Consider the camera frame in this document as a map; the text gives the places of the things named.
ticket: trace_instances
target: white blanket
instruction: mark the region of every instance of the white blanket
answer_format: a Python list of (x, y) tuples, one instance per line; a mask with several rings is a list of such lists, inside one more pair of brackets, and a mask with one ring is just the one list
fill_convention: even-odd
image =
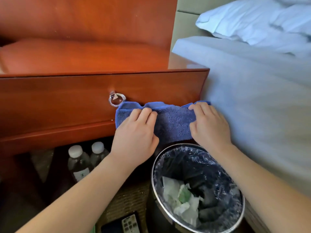
[(246, 43), (179, 39), (173, 52), (211, 69), (202, 100), (251, 159), (311, 197), (311, 64)]

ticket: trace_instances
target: bottle cap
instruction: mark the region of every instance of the bottle cap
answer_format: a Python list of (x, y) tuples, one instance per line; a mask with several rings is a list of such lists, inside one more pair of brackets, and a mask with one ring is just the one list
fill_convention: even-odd
[(104, 145), (102, 142), (98, 141), (92, 145), (92, 151), (94, 154), (100, 154), (104, 150)]
[(82, 153), (83, 153), (83, 150), (82, 150), (82, 147), (80, 145), (73, 145), (68, 150), (68, 154), (72, 158), (77, 158), (77, 157), (81, 156)]

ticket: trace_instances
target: pillow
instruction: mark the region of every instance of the pillow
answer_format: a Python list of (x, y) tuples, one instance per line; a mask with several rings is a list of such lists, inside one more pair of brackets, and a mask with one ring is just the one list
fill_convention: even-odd
[(311, 4), (311, 0), (278, 0), (287, 5), (294, 5), (294, 4)]
[(270, 19), (285, 32), (311, 35), (311, 5), (293, 5), (274, 12)]
[(275, 11), (284, 9), (276, 0), (237, 0), (201, 14), (196, 26), (215, 37), (246, 42), (282, 53), (305, 57), (307, 37), (286, 33), (270, 25)]

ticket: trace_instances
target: microfiber cloth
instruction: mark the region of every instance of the microfiber cloth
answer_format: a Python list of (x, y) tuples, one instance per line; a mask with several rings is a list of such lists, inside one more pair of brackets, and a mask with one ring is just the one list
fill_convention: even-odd
[(193, 110), (189, 106), (193, 103), (176, 106), (167, 105), (163, 102), (149, 102), (141, 106), (137, 102), (125, 101), (120, 104), (116, 111), (116, 128), (130, 116), (133, 109), (150, 108), (158, 113), (154, 134), (159, 137), (160, 144), (192, 139), (189, 124), (196, 120)]

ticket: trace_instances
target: trash bag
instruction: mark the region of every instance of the trash bag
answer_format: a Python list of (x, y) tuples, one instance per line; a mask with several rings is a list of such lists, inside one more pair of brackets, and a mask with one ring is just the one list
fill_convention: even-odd
[[(161, 155), (153, 168), (155, 191), (165, 208), (180, 223), (206, 233), (231, 228), (243, 210), (243, 196), (225, 170), (199, 146), (177, 146)], [(196, 224), (189, 224), (174, 214), (163, 196), (163, 177), (189, 184), (195, 197), (200, 197)]]

